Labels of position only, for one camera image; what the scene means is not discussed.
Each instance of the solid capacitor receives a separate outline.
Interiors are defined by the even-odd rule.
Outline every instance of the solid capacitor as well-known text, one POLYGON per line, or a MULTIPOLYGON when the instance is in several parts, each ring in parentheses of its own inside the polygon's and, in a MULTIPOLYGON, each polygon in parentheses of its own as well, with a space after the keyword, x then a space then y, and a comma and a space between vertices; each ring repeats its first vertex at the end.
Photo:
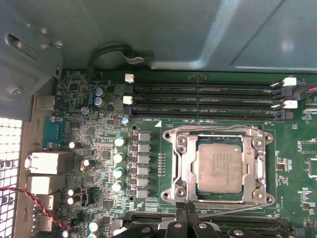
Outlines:
POLYGON ((63 231, 63 233, 61 234, 61 236, 63 238, 68 238, 70 237, 70 235, 75 231, 75 227, 70 227, 67 228, 65 231, 63 231))
POLYGON ((79 193, 81 193, 81 187, 75 187, 67 191, 68 196, 71 197, 79 193))
POLYGON ((102 88, 98 87, 98 88, 95 88, 95 95, 97 97, 103 97, 105 93, 102 88))
POLYGON ((69 148, 70 149, 80 149, 82 147, 82 144, 80 142, 70 142, 69 148))
POLYGON ((101 97, 96 97, 94 99, 94 104, 97 106, 97 107, 103 107, 105 105, 105 101, 104 99, 102 99, 101 97))
POLYGON ((91 232, 96 232, 100 227, 100 221, 98 219, 93 219, 89 224, 88 228, 91 232))
POLYGON ((113 161, 115 163, 120 163, 124 160, 124 158, 125 158, 125 155, 123 153, 118 153, 113 156, 113 161))
POLYGON ((84 160, 84 166, 94 166, 96 164, 96 160, 84 160))
POLYGON ((114 144, 116 146, 123 146, 125 144, 125 138, 124 137, 118 137, 114 140, 114 144))
POLYGON ((122 125, 128 125, 130 123, 130 119, 127 117, 121 118, 122 125))
POLYGON ((81 201, 81 196, 79 194, 77 194, 77 195, 75 195, 73 197, 68 198, 67 204, 68 205, 73 205, 74 203, 80 202, 80 201, 81 201))
POLYGON ((112 185, 112 191, 120 192, 124 187, 124 183, 122 181, 117 181, 112 185))
POLYGON ((91 232, 88 236, 88 238, 99 238, 99 237, 100 237, 100 233, 98 231, 91 232))
POLYGON ((87 115, 89 113, 89 108, 88 107, 82 107, 80 111, 81 111, 82 115, 87 115))
POLYGON ((124 169, 123 168, 116 168, 114 171, 113 171, 113 176, 118 179, 120 177, 122 177, 122 175, 124 174, 124 169))

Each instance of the screw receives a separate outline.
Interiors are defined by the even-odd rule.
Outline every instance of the screw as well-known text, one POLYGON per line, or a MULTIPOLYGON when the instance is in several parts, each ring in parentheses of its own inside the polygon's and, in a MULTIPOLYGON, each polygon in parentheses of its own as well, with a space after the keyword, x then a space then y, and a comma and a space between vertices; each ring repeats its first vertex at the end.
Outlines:
POLYGON ((12 95, 12 96, 18 96, 21 93, 23 93, 23 88, 19 87, 19 86, 12 86, 10 85, 7 89, 7 92, 12 95))
POLYGON ((185 196, 185 192, 184 192, 184 189, 183 188, 178 188, 177 191, 176 191, 176 194, 178 197, 183 197, 185 196))
POLYGON ((61 49, 63 48, 64 44, 62 41, 55 41, 53 44, 52 44, 55 48, 58 48, 58 49, 61 49))
POLYGON ((48 30, 46 28, 41 28, 40 29, 40 32, 43 34, 43 35, 47 35, 48 34, 48 30))
POLYGON ((205 223, 200 223, 198 226, 199 226, 200 229, 207 228, 207 225, 205 223))
POLYGON ((181 228, 182 226, 183 226, 183 225, 180 224, 180 223, 176 223, 176 224, 174 225, 175 228, 181 228))
POLYGON ((48 44, 41 44, 43 50, 47 50, 50 46, 48 44))
POLYGON ((180 136, 178 138, 178 144, 179 145, 185 145, 186 144, 186 137, 185 136, 180 136))
POLYGON ((239 237, 244 235, 243 231, 241 231, 241 230, 235 230, 233 233, 234 233, 236 236, 239 236, 239 237))
POLYGON ((141 230, 141 233, 149 233, 150 231, 151 231, 150 228, 145 227, 145 228, 143 228, 143 229, 141 230))

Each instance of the mounting hole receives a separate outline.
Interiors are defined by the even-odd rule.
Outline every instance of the mounting hole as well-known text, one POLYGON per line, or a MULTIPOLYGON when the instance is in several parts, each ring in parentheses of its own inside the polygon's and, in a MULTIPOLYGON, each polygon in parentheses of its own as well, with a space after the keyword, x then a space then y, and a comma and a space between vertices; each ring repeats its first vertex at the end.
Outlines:
POLYGON ((272 199, 271 197, 267 197, 267 198, 266 198, 266 202, 267 202, 267 203, 271 203, 271 202, 273 202, 273 199, 272 199))
POLYGON ((167 192, 163 194, 163 198, 165 198, 165 199, 168 199, 168 198, 169 198, 169 195, 168 195, 167 192))

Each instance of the cable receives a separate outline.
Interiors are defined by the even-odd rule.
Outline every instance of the cable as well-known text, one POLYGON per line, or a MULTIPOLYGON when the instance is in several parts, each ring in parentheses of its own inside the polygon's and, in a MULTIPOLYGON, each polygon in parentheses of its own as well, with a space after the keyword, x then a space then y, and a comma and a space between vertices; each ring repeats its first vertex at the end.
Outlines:
POLYGON ((98 57, 110 53, 110 52, 115 52, 115 51, 121 51, 123 54, 131 58, 133 56, 133 50, 131 47, 128 45, 115 45, 115 46, 106 46, 102 47, 100 49, 97 49, 92 53, 92 55, 89 58, 88 64, 87 64, 87 80, 90 80, 93 77, 94 74, 94 65, 95 61, 98 57))
POLYGON ((17 187, 0 187, 0 191, 5 191, 5 190, 11 190, 11 191, 18 191, 18 192, 23 192, 26 196, 30 197, 37 206, 39 206, 42 211, 44 212, 45 215, 47 215, 53 222, 55 222, 56 224, 58 224, 59 227, 68 227, 68 225, 63 224, 61 221, 57 221, 55 219, 55 217, 49 213, 47 211, 47 209, 45 208, 45 206, 43 206, 40 201, 38 200, 38 198, 36 196, 34 196, 33 194, 29 193, 27 190, 23 189, 23 188, 17 188, 17 187))

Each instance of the black cable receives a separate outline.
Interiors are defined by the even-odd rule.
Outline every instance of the black cable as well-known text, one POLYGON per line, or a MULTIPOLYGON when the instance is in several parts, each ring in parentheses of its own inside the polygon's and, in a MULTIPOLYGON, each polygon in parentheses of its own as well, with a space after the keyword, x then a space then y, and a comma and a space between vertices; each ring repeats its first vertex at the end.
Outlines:
POLYGON ((133 50, 128 45, 115 45, 115 46, 106 46, 102 47, 100 49, 95 50, 92 55, 89 58, 88 64, 87 64, 87 80, 90 80, 93 77, 94 74, 94 65, 96 62, 96 59, 104 54, 115 52, 115 51, 121 51, 123 54, 131 58, 133 56, 133 50))

